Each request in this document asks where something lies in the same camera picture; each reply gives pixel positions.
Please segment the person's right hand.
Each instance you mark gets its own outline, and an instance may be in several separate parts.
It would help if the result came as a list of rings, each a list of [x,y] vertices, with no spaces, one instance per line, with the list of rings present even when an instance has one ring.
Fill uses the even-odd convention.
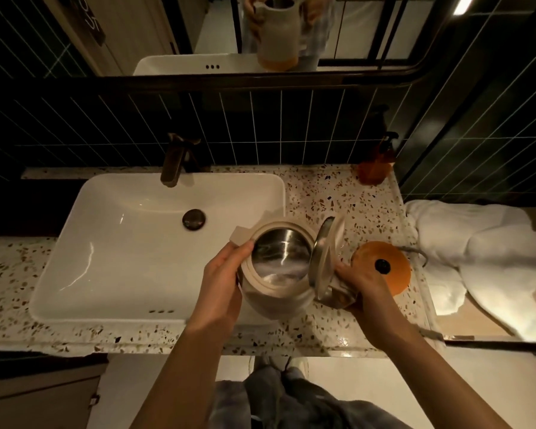
[[[356,293],[356,302],[349,311],[356,319],[366,339],[376,348],[387,352],[408,330],[406,318],[395,302],[384,278],[373,268],[364,266],[367,288]]]

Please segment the person's left hand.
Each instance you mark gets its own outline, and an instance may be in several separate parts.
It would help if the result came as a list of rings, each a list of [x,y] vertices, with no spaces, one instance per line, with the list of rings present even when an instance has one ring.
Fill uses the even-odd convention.
[[[226,245],[203,270],[197,303],[186,330],[217,329],[229,336],[242,306],[242,292],[237,284],[237,269],[226,267]]]

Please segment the beige electric kettle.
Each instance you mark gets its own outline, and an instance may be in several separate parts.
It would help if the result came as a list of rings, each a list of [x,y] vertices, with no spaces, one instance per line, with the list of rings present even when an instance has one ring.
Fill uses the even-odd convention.
[[[336,274],[346,216],[329,216],[318,231],[291,217],[266,216],[252,228],[237,226],[230,241],[252,241],[254,248],[238,268],[244,300],[261,317],[287,321],[317,302],[343,310],[357,292]]]

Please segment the person's left forearm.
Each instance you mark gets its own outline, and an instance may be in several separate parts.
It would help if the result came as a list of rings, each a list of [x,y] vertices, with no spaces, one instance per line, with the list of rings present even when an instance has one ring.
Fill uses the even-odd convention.
[[[241,309],[194,313],[130,429],[205,429],[222,350]]]

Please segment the person's right forearm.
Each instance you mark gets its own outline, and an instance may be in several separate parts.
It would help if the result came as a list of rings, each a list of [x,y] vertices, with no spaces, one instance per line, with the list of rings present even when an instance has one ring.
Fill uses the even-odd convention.
[[[367,325],[435,429],[512,429],[405,319],[395,328]]]

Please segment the orange kettle base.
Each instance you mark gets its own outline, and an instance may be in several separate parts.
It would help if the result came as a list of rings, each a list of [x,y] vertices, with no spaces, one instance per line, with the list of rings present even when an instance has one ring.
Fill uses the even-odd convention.
[[[403,293],[410,284],[412,267],[401,248],[382,241],[360,245],[351,255],[353,268],[373,266],[385,280],[393,297]]]

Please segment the round dark drain stopper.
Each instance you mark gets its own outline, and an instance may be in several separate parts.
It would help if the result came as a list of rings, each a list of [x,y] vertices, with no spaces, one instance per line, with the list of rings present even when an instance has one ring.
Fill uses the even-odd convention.
[[[207,216],[201,209],[190,209],[182,217],[182,225],[186,230],[198,231],[206,224]]]

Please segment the white slipper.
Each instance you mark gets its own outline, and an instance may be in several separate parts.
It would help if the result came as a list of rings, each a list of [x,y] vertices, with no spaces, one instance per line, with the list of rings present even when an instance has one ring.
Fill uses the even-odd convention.
[[[287,356],[252,356],[249,360],[249,375],[245,382],[278,383],[281,381],[288,362],[289,357]]]
[[[291,380],[308,379],[308,360],[306,357],[289,357],[285,366],[285,375]]]

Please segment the white rectangular sink basin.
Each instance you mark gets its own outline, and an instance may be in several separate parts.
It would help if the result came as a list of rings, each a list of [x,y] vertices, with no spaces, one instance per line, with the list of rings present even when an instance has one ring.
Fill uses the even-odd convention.
[[[285,215],[286,186],[274,174],[101,174],[81,188],[29,303],[43,323],[185,324],[205,265],[237,226]],[[201,209],[206,224],[186,230]]]

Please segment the dark bronze faucet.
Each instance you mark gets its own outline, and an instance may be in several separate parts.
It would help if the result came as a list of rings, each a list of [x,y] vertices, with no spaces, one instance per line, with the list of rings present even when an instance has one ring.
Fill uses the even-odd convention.
[[[168,137],[160,180],[165,187],[175,187],[182,170],[186,173],[204,172],[205,166],[198,154],[200,139],[187,139],[176,133],[168,133]]]

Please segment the amber soap pump bottle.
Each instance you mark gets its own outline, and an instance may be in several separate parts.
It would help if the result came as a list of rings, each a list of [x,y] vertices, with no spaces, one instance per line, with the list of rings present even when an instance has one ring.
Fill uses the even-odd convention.
[[[396,159],[393,141],[398,138],[398,133],[387,131],[382,139],[364,153],[362,161],[357,165],[357,176],[362,185],[377,186],[389,176]]]

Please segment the person's grey trousers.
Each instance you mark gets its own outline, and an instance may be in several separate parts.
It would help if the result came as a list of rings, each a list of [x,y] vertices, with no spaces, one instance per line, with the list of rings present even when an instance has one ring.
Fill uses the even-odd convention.
[[[365,400],[345,401],[296,367],[262,366],[244,381],[216,382],[207,429],[412,429]]]

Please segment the black framed glass door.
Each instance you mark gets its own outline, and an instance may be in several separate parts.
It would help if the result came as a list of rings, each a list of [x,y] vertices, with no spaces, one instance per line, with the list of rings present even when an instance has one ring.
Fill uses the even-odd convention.
[[[403,202],[536,206],[536,0],[473,0],[395,164]]]

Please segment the dark vanity cabinet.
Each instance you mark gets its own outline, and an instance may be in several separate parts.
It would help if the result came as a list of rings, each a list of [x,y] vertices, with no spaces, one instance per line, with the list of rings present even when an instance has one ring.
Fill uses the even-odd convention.
[[[107,366],[105,353],[0,351],[0,429],[86,429]]]

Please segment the black framed wall mirror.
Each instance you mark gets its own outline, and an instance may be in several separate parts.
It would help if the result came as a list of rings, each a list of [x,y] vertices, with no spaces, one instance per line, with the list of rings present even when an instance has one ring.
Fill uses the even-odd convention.
[[[96,77],[212,88],[399,85],[472,0],[39,0]]]

